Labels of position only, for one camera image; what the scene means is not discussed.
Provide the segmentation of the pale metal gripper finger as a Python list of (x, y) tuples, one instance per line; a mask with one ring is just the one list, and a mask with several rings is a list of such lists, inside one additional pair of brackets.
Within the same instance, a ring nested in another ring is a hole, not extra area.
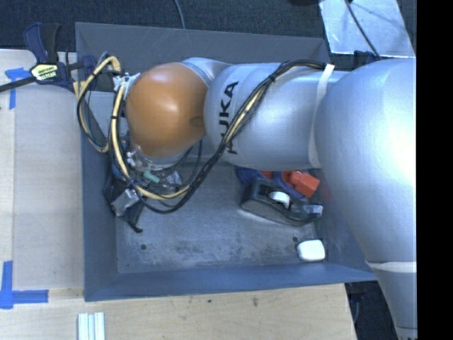
[(116, 216), (123, 216), (127, 209), (139, 202), (139, 196), (135, 189), (125, 189), (115, 200), (112, 201), (111, 208)]

